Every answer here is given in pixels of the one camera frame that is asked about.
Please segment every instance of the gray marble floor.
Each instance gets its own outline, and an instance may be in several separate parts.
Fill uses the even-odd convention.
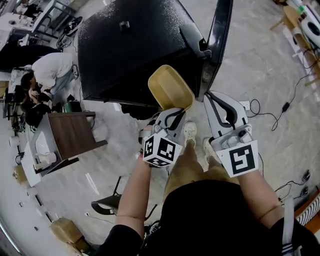
[[[181,2],[207,37],[217,1]],[[103,7],[101,0],[90,0],[78,15],[86,19]],[[212,90],[226,93],[239,101],[257,99],[262,112],[279,116],[283,104],[293,97],[295,84],[305,75],[298,59],[292,58],[294,52],[281,27],[274,32],[269,30],[281,16],[281,8],[271,0],[234,1],[224,61]],[[74,45],[77,45],[77,39],[76,36]],[[71,46],[65,51],[73,53],[77,62],[75,48]],[[79,99],[79,80],[72,82],[64,93],[71,93]],[[138,132],[146,122],[116,111],[112,103],[82,100],[81,104],[83,109],[96,112],[93,132],[97,138],[107,139],[108,145],[80,155],[79,162],[45,176],[36,187],[53,218],[72,219],[89,242],[101,244],[115,218],[98,215],[90,203],[110,196],[119,176],[122,179],[118,192],[123,191],[140,148]],[[187,111],[187,119],[197,124],[196,153],[203,164],[202,140],[211,136],[204,105],[195,102]],[[311,179],[307,183],[311,189],[320,182],[319,109],[311,87],[305,87],[303,83],[297,87],[295,99],[282,115],[275,131],[271,131],[274,119],[270,115],[254,117],[250,122],[263,157],[265,178],[274,189],[292,179],[299,182],[306,169],[311,171]],[[96,189],[91,187],[86,174],[90,175]],[[166,180],[165,170],[152,171],[148,209],[155,204],[160,206],[150,221],[160,216]],[[301,189],[293,186],[291,195],[298,196]],[[287,192],[288,189],[284,188],[278,195],[284,196]],[[85,216],[86,212],[105,221],[89,218]]]

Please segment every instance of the yellow container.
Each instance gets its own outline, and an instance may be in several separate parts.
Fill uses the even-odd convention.
[[[163,110],[182,108],[187,110],[195,100],[195,95],[179,75],[169,65],[162,65],[149,78],[148,86]]]

